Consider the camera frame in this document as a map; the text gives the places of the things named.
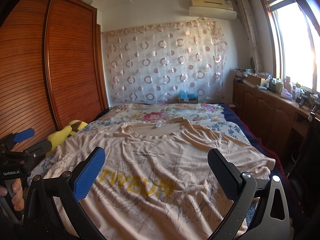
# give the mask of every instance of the bed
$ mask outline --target bed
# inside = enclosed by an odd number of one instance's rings
[[[290,217],[299,215],[296,199],[292,189],[288,184],[286,176],[277,155],[262,146],[261,140],[257,139],[244,123],[233,113],[228,105],[225,104],[163,104],[163,105],[144,105],[144,104],[126,104],[111,108],[99,115],[95,121],[89,123],[78,133],[85,133],[99,127],[121,124],[124,122],[159,122],[166,121],[176,117],[184,117],[191,123],[200,124],[208,127],[210,130],[224,133],[234,139],[242,141],[255,147],[263,155],[276,160],[276,165],[271,171],[271,175],[278,175],[283,183],[287,196]],[[54,165],[55,153],[46,157],[33,171],[28,178],[28,184],[36,174],[45,175]],[[246,220],[250,223],[255,208],[256,201],[252,201]]]

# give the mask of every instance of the pink container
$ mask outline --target pink container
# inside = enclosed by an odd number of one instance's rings
[[[283,87],[287,90],[287,92],[292,95],[292,84],[290,77],[286,77],[283,81]]]

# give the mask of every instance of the window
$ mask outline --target window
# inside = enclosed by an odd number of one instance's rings
[[[320,92],[320,37],[295,0],[261,0],[273,43],[274,77]]]

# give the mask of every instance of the air conditioner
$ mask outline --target air conditioner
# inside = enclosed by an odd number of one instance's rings
[[[237,12],[233,10],[230,0],[191,0],[190,16],[222,18],[234,20]]]

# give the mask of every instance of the black chair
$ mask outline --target black chair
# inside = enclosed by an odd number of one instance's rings
[[[302,150],[288,176],[308,219],[307,225],[296,239],[303,239],[305,234],[311,234],[311,225],[320,224],[320,120],[313,113],[309,120]]]

